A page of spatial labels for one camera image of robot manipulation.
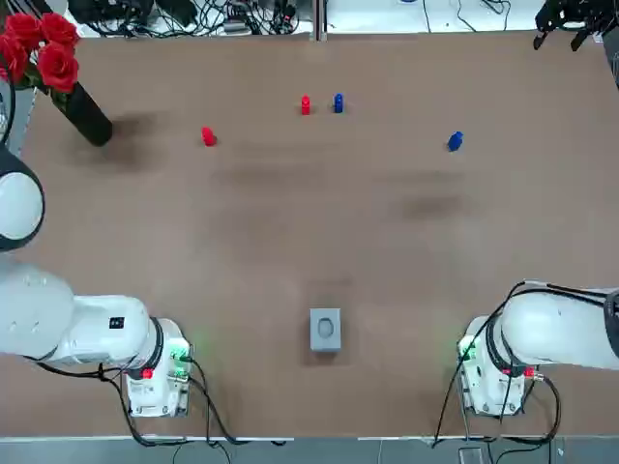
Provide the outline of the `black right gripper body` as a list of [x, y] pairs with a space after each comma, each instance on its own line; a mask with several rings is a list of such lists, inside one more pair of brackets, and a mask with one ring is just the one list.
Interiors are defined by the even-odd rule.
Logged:
[[551, 32], [566, 23], [581, 23], [581, 29], [603, 32], [610, 26], [610, 2], [547, 0], [537, 12], [535, 23], [540, 32]]

